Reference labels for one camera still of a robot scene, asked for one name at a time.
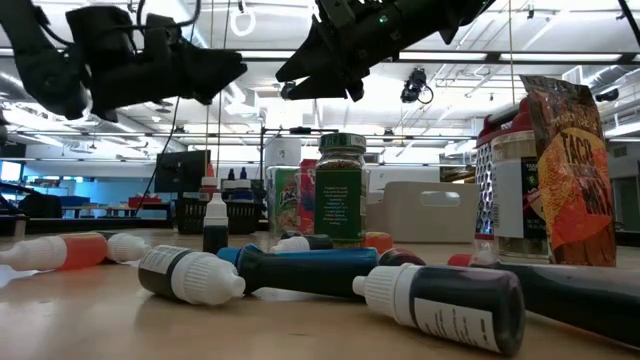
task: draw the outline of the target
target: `red cap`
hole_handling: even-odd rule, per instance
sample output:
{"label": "red cap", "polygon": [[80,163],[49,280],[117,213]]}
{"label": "red cap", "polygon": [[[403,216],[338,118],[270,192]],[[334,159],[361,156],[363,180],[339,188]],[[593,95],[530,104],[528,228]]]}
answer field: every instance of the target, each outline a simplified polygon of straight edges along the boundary
{"label": "red cap", "polygon": [[378,254],[384,254],[393,248],[393,237],[383,232],[368,232],[363,247],[374,247]]}
{"label": "red cap", "polygon": [[467,267],[471,262],[471,257],[473,257],[471,254],[456,254],[449,258],[447,265]]}

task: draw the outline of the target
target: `window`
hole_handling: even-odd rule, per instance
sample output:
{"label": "window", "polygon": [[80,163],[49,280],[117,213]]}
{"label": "window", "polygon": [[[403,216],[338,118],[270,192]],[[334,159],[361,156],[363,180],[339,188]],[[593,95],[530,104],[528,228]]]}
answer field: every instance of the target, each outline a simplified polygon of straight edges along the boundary
{"label": "window", "polygon": [[1,171],[0,180],[18,181],[20,180],[20,172],[22,171],[22,164],[14,163],[11,161],[3,161],[0,171]]}

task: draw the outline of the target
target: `table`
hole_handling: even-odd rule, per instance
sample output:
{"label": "table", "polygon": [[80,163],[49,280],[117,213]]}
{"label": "table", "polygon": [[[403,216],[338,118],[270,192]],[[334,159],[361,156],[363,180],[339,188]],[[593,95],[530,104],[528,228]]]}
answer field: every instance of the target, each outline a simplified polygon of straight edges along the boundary
{"label": "table", "polygon": [[[200,247],[197,236],[171,230],[128,231],[151,245]],[[233,237],[233,246],[270,247],[266,234]],[[443,263],[467,245],[404,245]],[[621,248],[624,266],[640,267],[640,249]],[[359,302],[277,289],[220,307],[152,296],[135,264],[32,274],[0,266],[0,349],[13,359],[475,360],[503,357],[424,336],[372,313]],[[614,360],[640,357],[615,344],[528,314],[518,360]]]}

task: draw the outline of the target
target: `blue cap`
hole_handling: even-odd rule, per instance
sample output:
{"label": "blue cap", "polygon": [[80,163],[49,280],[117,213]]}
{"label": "blue cap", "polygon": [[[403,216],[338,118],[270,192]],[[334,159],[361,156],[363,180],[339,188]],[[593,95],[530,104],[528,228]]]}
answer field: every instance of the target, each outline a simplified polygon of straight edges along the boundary
{"label": "blue cap", "polygon": [[240,255],[241,248],[222,248],[218,250],[216,254],[220,259],[224,261],[228,261],[233,264],[233,266],[237,265],[238,255]]}

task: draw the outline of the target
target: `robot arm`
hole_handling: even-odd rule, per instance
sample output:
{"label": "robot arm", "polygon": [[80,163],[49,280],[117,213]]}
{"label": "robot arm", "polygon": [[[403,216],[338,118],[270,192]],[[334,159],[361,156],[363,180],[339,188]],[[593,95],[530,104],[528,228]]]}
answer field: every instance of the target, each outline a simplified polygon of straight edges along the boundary
{"label": "robot arm", "polygon": [[25,90],[47,110],[80,118],[87,107],[80,64],[58,52],[39,22],[46,23],[47,18],[30,0],[0,1],[0,25],[13,47]]}
{"label": "robot arm", "polygon": [[168,17],[148,15],[142,51],[133,47],[135,27],[120,8],[83,7],[66,18],[75,42],[59,52],[41,28],[46,16],[31,0],[0,1],[0,25],[25,90],[68,119],[82,117],[86,89],[91,111],[108,119],[115,108],[174,96],[208,105],[247,71],[239,53],[193,46]]}
{"label": "robot arm", "polygon": [[460,26],[472,22],[495,0],[316,0],[320,21],[276,73],[280,82],[309,76],[289,92],[292,100],[364,95],[369,68],[440,32],[453,41]]}

